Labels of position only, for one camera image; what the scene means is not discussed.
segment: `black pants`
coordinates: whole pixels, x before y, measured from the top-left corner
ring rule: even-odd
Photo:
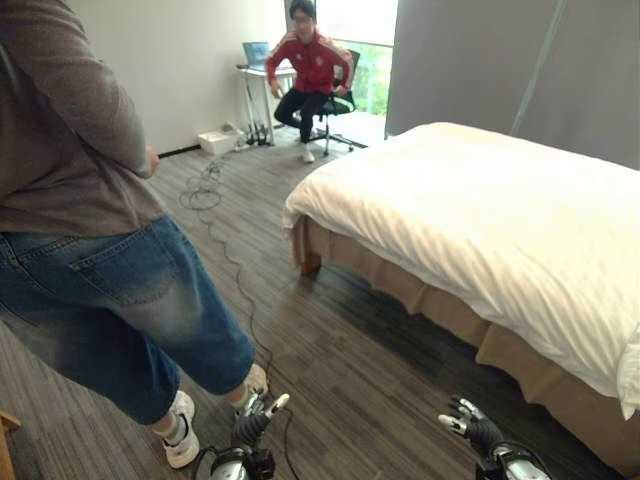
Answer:
[[[276,120],[300,129],[300,141],[309,142],[311,128],[313,128],[313,115],[320,109],[328,95],[320,92],[304,93],[295,88],[289,90],[282,100],[274,116]],[[293,112],[300,110],[301,121],[293,118]]]

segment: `office chair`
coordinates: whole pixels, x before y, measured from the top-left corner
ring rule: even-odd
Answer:
[[[358,67],[358,60],[360,59],[360,53],[354,50],[349,50],[353,57],[353,77],[355,78],[356,69]],[[337,87],[340,85],[341,78],[336,78],[333,82],[333,86]],[[316,112],[316,115],[320,117],[320,121],[326,117],[325,129],[322,132],[320,129],[317,130],[317,135],[310,138],[309,141],[313,142],[316,140],[325,140],[324,147],[324,156],[329,155],[329,140],[335,140],[336,142],[345,143],[349,145],[349,151],[353,151],[353,147],[365,148],[366,145],[362,145],[361,143],[354,142],[353,140],[349,140],[344,138],[342,135],[333,135],[329,131],[329,116],[331,115],[344,115],[347,113],[351,113],[356,110],[356,103],[353,100],[353,92],[349,90],[344,97],[338,97],[335,94],[330,94],[329,98],[324,102],[324,104],[320,107],[320,109]]]

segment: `red jacket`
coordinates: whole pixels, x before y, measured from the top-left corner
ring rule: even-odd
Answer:
[[[342,67],[341,85],[351,88],[353,77],[353,58],[351,52],[337,46],[333,41],[321,35],[316,29],[315,38],[304,44],[295,32],[288,32],[267,57],[267,78],[269,83],[276,77],[276,67],[288,58],[296,70],[294,88],[301,92],[331,93],[333,90],[333,66]]]

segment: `beige bed skirt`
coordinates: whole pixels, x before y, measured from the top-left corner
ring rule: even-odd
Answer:
[[[304,273],[320,263],[345,268],[401,301],[409,313],[422,313],[474,345],[478,363],[509,373],[520,384],[527,402],[543,405],[625,478],[640,480],[638,412],[624,421],[616,399],[600,395],[540,356],[515,333],[480,318],[454,295],[425,284],[354,239],[326,230],[309,217],[302,217],[295,227],[293,254]]]

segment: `black cable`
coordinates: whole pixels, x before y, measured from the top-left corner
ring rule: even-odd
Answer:
[[[289,414],[289,418],[287,419],[287,424],[284,426],[284,433],[283,433],[284,458],[287,460],[287,465],[289,465],[289,470],[291,470],[291,473],[293,474],[293,478],[295,478],[296,480],[300,480],[300,477],[298,477],[296,470],[293,468],[293,463],[289,458],[289,442],[287,442],[287,435],[289,434],[289,426],[293,421],[293,410],[287,407],[285,407],[284,410]]]
[[[196,455],[196,458],[193,460],[193,467],[191,470],[191,480],[196,480],[198,476],[198,471],[200,470],[200,464],[202,463],[204,456],[209,452],[213,452],[216,456],[218,455],[218,450],[213,445],[210,445],[200,450],[198,452],[198,455]]]
[[[224,240],[220,240],[213,234],[212,228],[215,222],[212,220],[207,220],[202,216],[203,212],[213,210],[222,201],[222,195],[220,194],[218,189],[222,185],[222,180],[221,180],[222,167],[224,165],[224,162],[226,162],[229,159],[229,157],[230,157],[229,155],[224,155],[219,159],[212,160],[211,163],[207,165],[207,167],[202,171],[202,173],[200,173],[199,176],[194,176],[187,179],[186,186],[188,190],[180,193],[178,197],[178,202],[184,209],[191,210],[196,213],[198,220],[200,220],[200,222],[203,225],[207,226],[207,235],[209,236],[209,238],[214,242],[218,243],[219,245],[222,245],[222,253],[225,259],[229,263],[231,263],[233,266],[236,267],[236,274],[234,277],[236,286],[238,287],[238,291],[240,292],[241,296],[247,302],[249,302],[249,305],[250,305],[249,331],[256,345],[258,345],[258,347],[260,347],[263,350],[263,352],[267,355],[267,361],[264,369],[265,369],[265,374],[267,376],[267,382],[269,382],[269,370],[273,363],[273,352],[271,351],[270,348],[264,345],[256,335],[254,323],[255,323],[255,313],[257,310],[257,303],[253,299],[253,297],[249,295],[249,293],[247,293],[247,291],[242,286],[242,282],[240,281],[240,275],[242,274],[242,269],[244,268],[244,265],[240,261],[235,260],[229,255],[227,251],[227,247],[228,247],[227,242],[225,242]],[[291,473],[293,474],[294,478],[296,480],[300,480],[300,477],[298,477],[298,474],[293,468],[293,463],[291,462],[291,459],[289,457],[288,433],[289,433],[289,426],[293,421],[293,411],[286,407],[284,410],[289,413],[289,418],[287,420],[287,424],[284,428],[284,434],[283,434],[284,455],[287,461],[287,465],[289,466],[289,470],[291,470]],[[196,457],[196,460],[194,461],[192,480],[195,480],[197,472],[200,467],[200,463],[202,462],[202,458],[209,451],[213,451],[217,453],[217,450],[215,449],[215,447],[210,446],[203,449],[198,454],[198,456]]]

